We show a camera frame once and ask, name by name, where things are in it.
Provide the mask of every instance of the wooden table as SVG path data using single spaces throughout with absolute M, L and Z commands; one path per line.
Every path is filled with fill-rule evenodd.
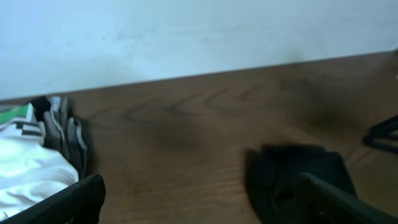
M 388 52 L 67 93 L 92 125 L 100 223 L 259 223 L 243 164 L 262 143 L 340 152 L 360 199 L 398 215 L 398 156 L 361 144 L 398 114 L 396 75 Z

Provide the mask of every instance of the white wall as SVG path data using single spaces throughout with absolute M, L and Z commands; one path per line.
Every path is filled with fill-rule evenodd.
M 2 0 L 0 98 L 392 50 L 397 0 Z

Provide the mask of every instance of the brown wooden surface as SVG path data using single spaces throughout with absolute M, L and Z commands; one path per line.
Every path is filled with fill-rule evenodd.
M 397 216 L 398 156 L 361 144 L 398 114 L 396 75 L 383 53 L 68 93 L 92 125 L 100 223 L 259 223 L 244 152 L 293 142 L 340 152 L 359 197 Z

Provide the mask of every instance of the pile of clothes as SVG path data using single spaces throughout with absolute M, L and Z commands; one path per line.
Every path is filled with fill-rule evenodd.
M 84 178 L 92 148 L 66 97 L 0 105 L 0 221 Z

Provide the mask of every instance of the dark garment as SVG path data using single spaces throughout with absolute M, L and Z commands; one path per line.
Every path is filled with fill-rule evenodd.
M 261 222 L 302 223 L 294 188 L 304 172 L 356 197 L 337 152 L 325 152 L 319 146 L 265 146 L 246 171 L 246 190 Z

